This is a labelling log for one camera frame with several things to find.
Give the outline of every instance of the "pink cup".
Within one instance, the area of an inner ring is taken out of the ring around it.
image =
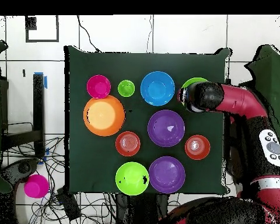
[[[111,83],[105,76],[95,75],[88,80],[86,87],[93,98],[102,99],[110,93]]]
[[[24,184],[24,192],[30,198],[42,198],[49,190],[48,180],[39,174],[31,175]]]

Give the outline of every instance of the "black frame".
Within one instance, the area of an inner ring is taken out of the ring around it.
[[[2,129],[7,126],[7,80],[1,82]],[[33,75],[33,130],[15,134],[3,134],[1,151],[6,151],[29,142],[34,142],[35,157],[41,159],[45,154],[44,147],[44,76]]]

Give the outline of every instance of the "purple bowl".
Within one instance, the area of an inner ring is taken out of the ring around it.
[[[183,165],[171,156],[162,156],[149,167],[149,181],[160,193],[175,193],[183,186],[185,177]]]
[[[184,136],[184,121],[175,111],[157,111],[148,122],[148,135],[156,145],[172,147]]]

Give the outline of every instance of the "magenta bowl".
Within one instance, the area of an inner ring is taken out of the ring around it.
[[[103,75],[95,75],[87,82],[87,92],[95,99],[102,99],[108,96],[111,90],[111,83]]]

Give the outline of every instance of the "lime green bowl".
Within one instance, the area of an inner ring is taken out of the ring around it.
[[[118,92],[123,97],[130,97],[135,92],[135,85],[130,80],[123,80],[119,83]]]
[[[186,81],[184,83],[184,85],[182,86],[182,88],[186,88],[187,86],[189,86],[190,84],[194,83],[194,82],[207,82],[206,79],[204,78],[191,78],[188,81]]]
[[[143,193],[149,184],[147,169],[138,162],[124,163],[116,172],[118,189],[129,196]]]

